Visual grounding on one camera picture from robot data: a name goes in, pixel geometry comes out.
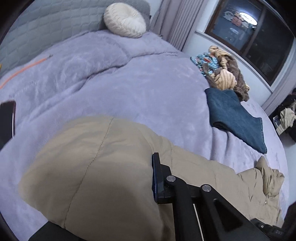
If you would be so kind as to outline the beige puffer jacket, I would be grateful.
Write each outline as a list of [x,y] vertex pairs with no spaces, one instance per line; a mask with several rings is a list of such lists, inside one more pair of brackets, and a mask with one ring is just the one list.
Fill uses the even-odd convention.
[[84,240],[174,240],[172,207],[152,193],[152,154],[188,184],[209,184],[246,218],[281,221],[284,175],[264,157],[241,173],[173,145],[147,126],[102,117],[69,122],[22,176],[22,200]]

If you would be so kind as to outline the brown striped clothes pile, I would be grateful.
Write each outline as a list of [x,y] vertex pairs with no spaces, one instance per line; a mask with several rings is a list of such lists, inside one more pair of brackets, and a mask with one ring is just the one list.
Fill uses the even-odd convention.
[[247,102],[249,100],[249,86],[243,79],[236,59],[217,46],[210,46],[209,53],[217,58],[220,65],[214,74],[206,76],[209,85],[219,90],[233,90],[240,101]]

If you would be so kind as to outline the folded blue jeans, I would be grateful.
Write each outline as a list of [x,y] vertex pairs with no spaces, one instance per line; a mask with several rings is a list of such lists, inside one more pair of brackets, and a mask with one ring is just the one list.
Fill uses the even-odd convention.
[[262,118],[253,117],[233,90],[205,90],[210,125],[229,131],[259,153],[266,154]]

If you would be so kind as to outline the cream striped hanging garment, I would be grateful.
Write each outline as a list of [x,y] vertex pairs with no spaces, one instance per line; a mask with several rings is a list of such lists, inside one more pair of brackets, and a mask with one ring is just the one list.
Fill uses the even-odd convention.
[[278,135],[281,135],[287,128],[293,126],[296,119],[295,112],[291,108],[285,108],[280,112],[280,124],[276,128]]

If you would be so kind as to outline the black smartphone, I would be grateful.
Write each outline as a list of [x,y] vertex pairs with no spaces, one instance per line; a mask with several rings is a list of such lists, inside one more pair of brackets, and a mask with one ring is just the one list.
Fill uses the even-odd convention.
[[16,102],[10,100],[1,103],[0,109],[0,141],[1,149],[15,135]]

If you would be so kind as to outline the black coat on rack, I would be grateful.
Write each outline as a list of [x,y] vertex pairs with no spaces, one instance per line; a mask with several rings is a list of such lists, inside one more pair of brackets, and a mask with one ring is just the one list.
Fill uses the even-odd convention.
[[284,101],[269,116],[273,127],[280,136],[282,133],[288,134],[295,142],[295,88],[284,99]]

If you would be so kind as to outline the grey right curtain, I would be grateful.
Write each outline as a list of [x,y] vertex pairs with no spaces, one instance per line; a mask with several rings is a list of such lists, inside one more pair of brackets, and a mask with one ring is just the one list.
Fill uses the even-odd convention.
[[288,57],[271,86],[272,94],[262,105],[262,109],[270,115],[295,87],[295,39]]

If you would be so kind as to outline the grey curtain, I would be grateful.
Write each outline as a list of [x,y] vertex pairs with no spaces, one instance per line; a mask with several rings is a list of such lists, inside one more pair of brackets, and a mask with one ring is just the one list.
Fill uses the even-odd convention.
[[179,51],[195,32],[207,1],[161,1],[150,30]]
[[262,109],[270,115],[295,87],[295,39],[288,57],[271,86],[272,94],[262,105]]

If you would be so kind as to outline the lavender fleece blanket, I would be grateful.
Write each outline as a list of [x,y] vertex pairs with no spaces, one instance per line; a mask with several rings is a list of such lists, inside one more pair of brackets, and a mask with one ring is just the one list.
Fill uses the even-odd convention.
[[79,118],[109,116],[147,126],[173,145],[241,173],[264,157],[284,175],[280,189],[281,225],[288,195],[287,161],[273,125],[254,101],[240,102],[262,118],[267,153],[210,125],[207,80],[189,58],[150,33],[151,54],[122,67],[79,76],[44,73],[12,75],[1,90],[1,102],[16,102],[16,134],[1,150],[1,213],[19,240],[28,240],[48,220],[22,200],[19,182],[45,144]]

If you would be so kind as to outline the blue patterned garment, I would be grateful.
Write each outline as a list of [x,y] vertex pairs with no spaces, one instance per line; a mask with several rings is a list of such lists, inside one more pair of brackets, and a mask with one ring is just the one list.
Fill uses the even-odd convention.
[[203,53],[197,56],[191,56],[190,60],[199,68],[204,77],[206,77],[208,74],[214,74],[214,72],[220,68],[217,58],[211,53]]

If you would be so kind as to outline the dark framed window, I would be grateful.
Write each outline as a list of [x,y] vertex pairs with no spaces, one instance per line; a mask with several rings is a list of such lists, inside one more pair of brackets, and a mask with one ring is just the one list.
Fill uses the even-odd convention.
[[294,35],[263,1],[219,1],[205,33],[241,56],[271,86]]

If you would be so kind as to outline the grey left curtain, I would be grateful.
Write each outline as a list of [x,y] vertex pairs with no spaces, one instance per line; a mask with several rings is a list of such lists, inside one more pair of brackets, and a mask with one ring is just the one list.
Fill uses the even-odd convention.
[[207,1],[161,1],[150,30],[179,51],[195,32]]

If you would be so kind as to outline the grey quilted headboard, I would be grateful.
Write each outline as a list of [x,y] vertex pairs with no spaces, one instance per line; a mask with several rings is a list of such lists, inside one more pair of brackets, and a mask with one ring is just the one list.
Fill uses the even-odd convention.
[[90,76],[151,54],[145,32],[121,37],[107,29],[103,14],[112,1],[34,1],[1,43],[1,81],[61,72]]

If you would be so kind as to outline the round cream pleated cushion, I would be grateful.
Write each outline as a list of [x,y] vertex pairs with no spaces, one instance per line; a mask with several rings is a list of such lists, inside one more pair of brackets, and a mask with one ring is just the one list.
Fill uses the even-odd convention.
[[121,37],[140,38],[147,25],[142,14],[126,3],[113,3],[103,14],[104,23],[110,32]]

